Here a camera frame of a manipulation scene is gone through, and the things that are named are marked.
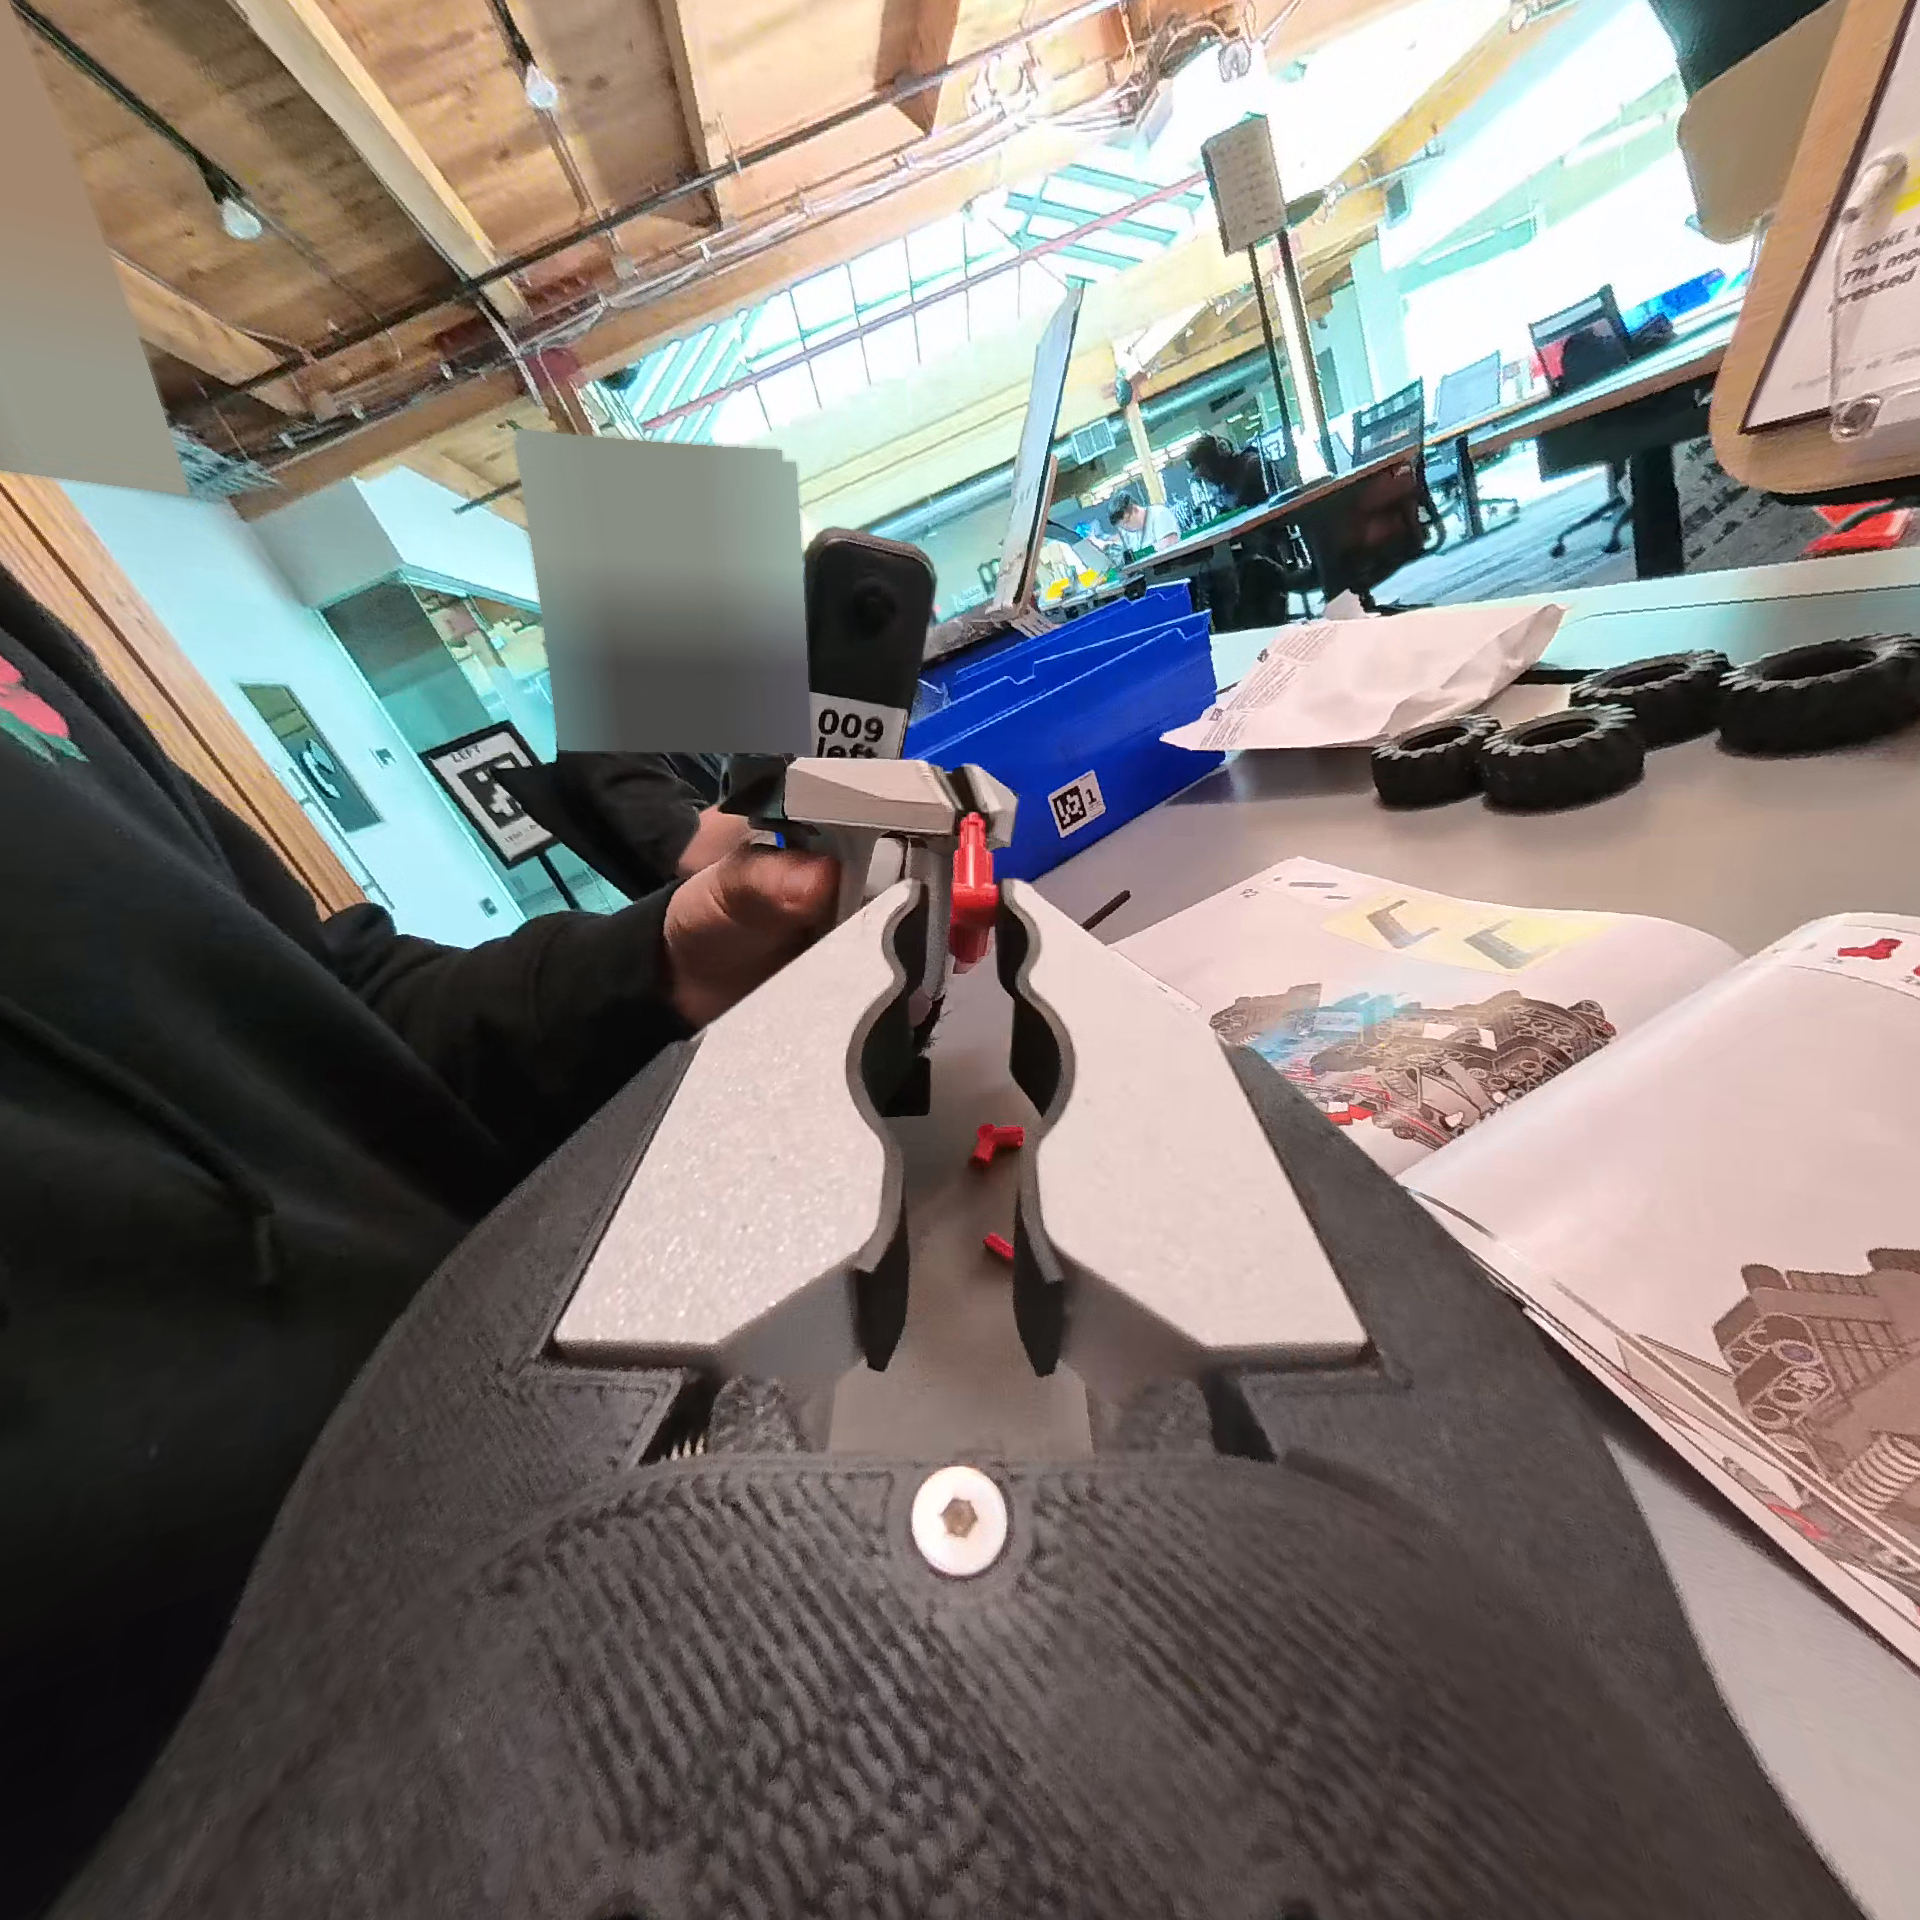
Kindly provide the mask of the grey monitor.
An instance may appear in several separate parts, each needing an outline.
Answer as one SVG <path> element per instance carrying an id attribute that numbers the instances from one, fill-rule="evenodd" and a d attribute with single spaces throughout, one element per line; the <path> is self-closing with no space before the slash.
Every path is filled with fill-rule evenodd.
<path id="1" fill-rule="evenodd" d="M 1074 283 L 1040 333 L 1013 464 L 1011 512 L 987 600 L 998 614 L 1025 609 L 1033 593 L 1056 472 L 1053 443 L 1058 435 L 1083 299 L 1086 287 Z"/>

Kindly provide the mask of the person's left forearm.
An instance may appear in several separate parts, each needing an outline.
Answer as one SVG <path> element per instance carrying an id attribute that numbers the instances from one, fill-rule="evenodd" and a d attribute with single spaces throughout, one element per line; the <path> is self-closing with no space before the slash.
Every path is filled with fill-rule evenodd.
<path id="1" fill-rule="evenodd" d="M 320 923 L 330 972 L 481 1107 L 497 1088 L 585 1092 L 590 1072 L 635 1072 L 693 1022 L 675 993 L 663 887 L 603 916 L 569 910 L 472 948 L 401 932 L 375 905 Z"/>

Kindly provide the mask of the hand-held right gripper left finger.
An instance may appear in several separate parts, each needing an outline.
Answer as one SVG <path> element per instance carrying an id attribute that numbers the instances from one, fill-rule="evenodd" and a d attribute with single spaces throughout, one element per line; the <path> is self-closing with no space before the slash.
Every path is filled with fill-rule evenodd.
<path id="1" fill-rule="evenodd" d="M 929 1091 L 926 937 L 926 884 L 901 879 L 699 1036 L 560 1310 L 560 1359 L 888 1368 L 909 1303 L 891 1118 Z"/>

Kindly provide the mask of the person's black hoodie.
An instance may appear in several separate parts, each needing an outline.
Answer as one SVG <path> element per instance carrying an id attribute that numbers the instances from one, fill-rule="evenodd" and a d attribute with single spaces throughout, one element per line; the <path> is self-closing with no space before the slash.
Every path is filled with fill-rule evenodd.
<path id="1" fill-rule="evenodd" d="M 374 1349 L 643 1067 L 463 1099 L 269 840 L 2 598 L 2 1894 L 42 1916 Z"/>

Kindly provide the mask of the red toy connector piece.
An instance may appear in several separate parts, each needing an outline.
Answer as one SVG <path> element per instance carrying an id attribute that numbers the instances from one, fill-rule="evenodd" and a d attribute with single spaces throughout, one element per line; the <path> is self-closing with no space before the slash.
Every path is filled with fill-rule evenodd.
<path id="1" fill-rule="evenodd" d="M 957 974 L 965 974 L 987 955 L 1001 908 L 991 824 L 982 811 L 959 824 L 949 893 L 949 960 Z"/>

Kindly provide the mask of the toy building instruction booklet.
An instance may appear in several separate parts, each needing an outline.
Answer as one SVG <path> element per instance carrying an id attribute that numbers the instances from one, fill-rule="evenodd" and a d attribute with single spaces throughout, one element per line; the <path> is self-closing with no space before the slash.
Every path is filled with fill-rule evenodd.
<path id="1" fill-rule="evenodd" d="M 1115 943 L 1919 1660 L 1919 920 L 1757 955 L 1295 856 Z"/>

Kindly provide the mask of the grey desk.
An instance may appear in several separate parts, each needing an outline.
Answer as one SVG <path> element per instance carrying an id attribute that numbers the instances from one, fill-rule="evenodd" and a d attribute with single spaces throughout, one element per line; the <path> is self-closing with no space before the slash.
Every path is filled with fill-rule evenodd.
<path id="1" fill-rule="evenodd" d="M 1542 815 L 1379 806 L 1361 751 L 1238 757 L 1040 884 L 1077 918 L 1118 893 L 1114 942 L 1285 856 L 1513 905 L 1600 908 L 1703 928 L 1743 952 L 1849 908 L 1917 911 L 1917 731 L 1810 759 L 1657 749 L 1616 797 Z M 987 969 L 942 1022 L 931 1118 L 906 1127 L 914 1283 L 904 1345 L 858 1375 L 845 1445 L 965 1454 L 1089 1451 L 1071 1375 L 1025 1366 L 998 1261 L 1009 1165 L 969 1168 L 1001 1092 L 1011 1014 Z M 1709 1489 L 1599 1384 L 1582 1397 L 1632 1487 L 1747 1740 L 1871 1916 L 1917 1916 L 1917 1670 Z"/>

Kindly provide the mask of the black toy tyre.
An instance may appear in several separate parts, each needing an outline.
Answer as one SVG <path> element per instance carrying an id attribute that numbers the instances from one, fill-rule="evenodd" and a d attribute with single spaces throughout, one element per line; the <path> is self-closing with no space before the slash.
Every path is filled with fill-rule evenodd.
<path id="1" fill-rule="evenodd" d="M 1491 712 L 1430 723 L 1371 749 L 1377 797 L 1389 808 L 1430 808 L 1481 792 L 1481 759 L 1502 724 Z"/>
<path id="2" fill-rule="evenodd" d="M 1720 692 L 1720 742 L 1750 757 L 1834 751 L 1917 719 L 1913 636 L 1798 644 L 1735 664 Z"/>
<path id="3" fill-rule="evenodd" d="M 1573 710 L 1622 708 L 1651 749 L 1718 731 L 1730 660 L 1720 652 L 1688 652 L 1606 667 L 1579 678 Z"/>
<path id="4" fill-rule="evenodd" d="M 1576 808 L 1643 779 L 1646 751 L 1630 708 L 1570 707 L 1496 731 L 1479 751 L 1479 790 L 1502 811 Z"/>

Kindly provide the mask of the wooden board with paper sign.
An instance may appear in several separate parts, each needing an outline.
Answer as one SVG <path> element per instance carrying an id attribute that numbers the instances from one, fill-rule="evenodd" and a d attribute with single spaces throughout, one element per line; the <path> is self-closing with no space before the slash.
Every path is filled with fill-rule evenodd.
<path id="1" fill-rule="evenodd" d="M 1841 15 L 1712 397 L 1720 464 L 1807 502 L 1917 495 L 1917 5 Z"/>

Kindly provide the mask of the white paper bag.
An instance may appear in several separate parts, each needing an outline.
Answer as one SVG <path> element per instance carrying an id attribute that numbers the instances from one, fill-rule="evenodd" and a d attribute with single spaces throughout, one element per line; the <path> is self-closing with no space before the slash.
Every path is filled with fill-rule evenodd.
<path id="1" fill-rule="evenodd" d="M 1474 712 L 1538 664 L 1569 608 L 1553 598 L 1358 612 L 1247 636 L 1208 702 L 1161 742 L 1185 751 L 1375 747 Z"/>

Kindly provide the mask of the blue plastic bin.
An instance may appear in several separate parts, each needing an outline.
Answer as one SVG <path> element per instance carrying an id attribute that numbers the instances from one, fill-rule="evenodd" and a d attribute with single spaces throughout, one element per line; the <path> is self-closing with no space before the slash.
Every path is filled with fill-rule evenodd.
<path id="1" fill-rule="evenodd" d="M 1169 741 L 1217 696 L 1210 612 L 1186 583 L 977 647 L 922 683 L 904 755 L 974 764 L 1017 795 L 1003 877 L 1040 879 L 1226 760 Z"/>

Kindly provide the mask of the marker sign on stand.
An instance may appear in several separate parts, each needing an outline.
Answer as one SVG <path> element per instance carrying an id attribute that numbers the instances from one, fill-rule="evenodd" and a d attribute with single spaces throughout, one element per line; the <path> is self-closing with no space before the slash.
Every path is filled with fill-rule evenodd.
<path id="1" fill-rule="evenodd" d="M 530 742 L 512 723 L 487 723 L 421 749 L 418 759 L 507 877 L 533 861 L 560 908 L 583 905 L 551 855 L 560 839 L 510 790 L 507 773 L 537 766 Z"/>

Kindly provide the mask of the long background desk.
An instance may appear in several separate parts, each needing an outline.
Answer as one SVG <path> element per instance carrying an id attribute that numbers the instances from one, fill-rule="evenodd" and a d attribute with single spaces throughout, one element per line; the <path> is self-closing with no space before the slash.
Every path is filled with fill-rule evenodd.
<path id="1" fill-rule="evenodd" d="M 1638 576 L 1662 580 L 1682 574 L 1688 549 L 1675 448 L 1710 435 L 1715 383 L 1735 332 L 1738 313 L 1730 308 L 1582 389 L 1505 405 L 1431 435 L 1434 448 L 1453 448 L 1456 457 L 1463 537 L 1485 534 L 1479 464 L 1533 443 L 1543 472 L 1624 465 Z"/>

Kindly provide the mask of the person's left hand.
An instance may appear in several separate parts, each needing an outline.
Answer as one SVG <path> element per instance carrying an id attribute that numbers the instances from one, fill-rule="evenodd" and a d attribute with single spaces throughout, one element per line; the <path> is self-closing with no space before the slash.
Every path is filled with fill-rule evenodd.
<path id="1" fill-rule="evenodd" d="M 749 840 L 685 879 L 663 911 L 662 980 L 703 1028 L 752 997 L 835 923 L 841 863 Z"/>

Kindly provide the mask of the black wall panel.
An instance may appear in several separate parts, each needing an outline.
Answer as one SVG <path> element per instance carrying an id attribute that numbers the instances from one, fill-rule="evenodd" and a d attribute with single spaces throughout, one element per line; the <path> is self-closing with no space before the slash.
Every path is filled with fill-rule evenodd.
<path id="1" fill-rule="evenodd" d="M 295 771 L 299 790 L 328 813 L 342 835 L 368 831 L 384 824 L 366 788 L 289 686 L 243 680 L 241 689 L 262 723 L 279 741 L 285 757 Z"/>

